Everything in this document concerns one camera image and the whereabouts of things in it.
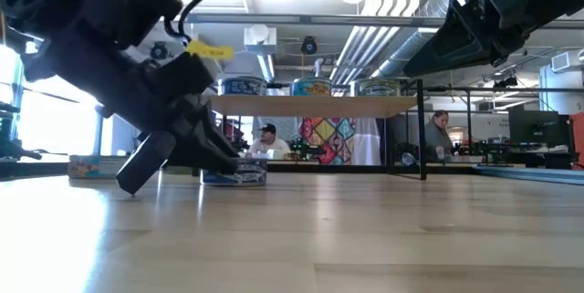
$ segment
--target ceiling light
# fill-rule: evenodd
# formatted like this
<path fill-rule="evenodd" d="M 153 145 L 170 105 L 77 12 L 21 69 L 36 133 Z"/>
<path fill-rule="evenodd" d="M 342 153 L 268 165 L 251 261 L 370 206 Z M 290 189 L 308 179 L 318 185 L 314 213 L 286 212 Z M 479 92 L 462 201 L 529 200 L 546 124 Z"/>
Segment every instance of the ceiling light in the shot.
<path fill-rule="evenodd" d="M 439 28 L 429 28 L 429 27 L 418 27 L 418 32 L 420 33 L 436 33 Z"/>

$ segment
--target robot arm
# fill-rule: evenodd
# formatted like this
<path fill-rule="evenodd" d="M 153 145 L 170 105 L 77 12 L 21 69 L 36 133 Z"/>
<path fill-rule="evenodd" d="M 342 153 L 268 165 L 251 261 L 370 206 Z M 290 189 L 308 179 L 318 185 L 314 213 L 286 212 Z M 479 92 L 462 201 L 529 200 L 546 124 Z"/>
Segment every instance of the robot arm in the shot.
<path fill-rule="evenodd" d="M 123 50 L 138 46 L 161 17 L 175 18 L 181 0 L 1 0 L 18 46 L 42 40 L 36 54 L 21 53 L 29 81 L 59 75 L 93 95 L 105 117 L 117 114 L 150 132 L 118 173 L 135 194 L 168 159 L 175 145 L 193 151 L 193 166 L 233 172 L 237 153 L 211 123 L 201 94 L 214 78 L 195 54 L 160 66 L 137 63 Z"/>
<path fill-rule="evenodd" d="M 441 70 L 498 66 L 536 29 L 572 15 L 584 0 L 450 0 L 444 25 L 403 69 L 414 77 Z"/>

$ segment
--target patterned fabric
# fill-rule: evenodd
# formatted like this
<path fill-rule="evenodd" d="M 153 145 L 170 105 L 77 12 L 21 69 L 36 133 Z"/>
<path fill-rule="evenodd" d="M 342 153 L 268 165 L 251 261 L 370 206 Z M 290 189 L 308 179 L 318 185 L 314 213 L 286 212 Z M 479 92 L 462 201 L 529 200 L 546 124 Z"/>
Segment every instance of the patterned fabric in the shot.
<path fill-rule="evenodd" d="M 351 165 L 355 136 L 354 119 L 302 119 L 300 133 L 310 144 L 325 151 L 318 158 L 322 164 Z"/>

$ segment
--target tuna can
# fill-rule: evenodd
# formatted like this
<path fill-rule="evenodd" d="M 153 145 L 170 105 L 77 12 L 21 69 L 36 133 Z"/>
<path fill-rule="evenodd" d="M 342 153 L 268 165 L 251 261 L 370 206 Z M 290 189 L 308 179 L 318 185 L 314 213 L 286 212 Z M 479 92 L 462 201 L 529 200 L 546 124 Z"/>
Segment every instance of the tuna can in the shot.
<path fill-rule="evenodd" d="M 328 78 L 297 78 L 290 85 L 290 96 L 330 96 Z"/>
<path fill-rule="evenodd" d="M 263 78 L 237 77 L 223 78 L 219 80 L 218 94 L 223 95 L 247 95 L 265 96 L 267 82 Z"/>
<path fill-rule="evenodd" d="M 351 97 L 399 97 L 399 82 L 385 78 L 362 78 L 350 82 Z"/>
<path fill-rule="evenodd" d="M 201 170 L 201 184 L 212 187 L 255 187 L 267 181 L 267 160 L 237 159 L 234 174 L 212 173 Z"/>

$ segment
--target person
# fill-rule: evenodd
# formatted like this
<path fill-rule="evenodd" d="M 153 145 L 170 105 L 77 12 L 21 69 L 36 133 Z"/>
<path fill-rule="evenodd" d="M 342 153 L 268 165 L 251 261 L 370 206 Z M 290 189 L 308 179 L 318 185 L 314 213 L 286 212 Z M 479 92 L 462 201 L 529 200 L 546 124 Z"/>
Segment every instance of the person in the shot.
<path fill-rule="evenodd" d="M 268 150 L 282 151 L 284 153 L 290 152 L 288 144 L 276 136 L 276 126 L 274 124 L 268 123 L 260 131 L 262 132 L 262 136 L 252 142 L 248 152 L 257 153 L 267 152 Z"/>
<path fill-rule="evenodd" d="M 425 126 L 426 150 L 430 162 L 448 161 L 452 156 L 453 142 L 446 132 L 448 120 L 448 112 L 438 110 Z"/>

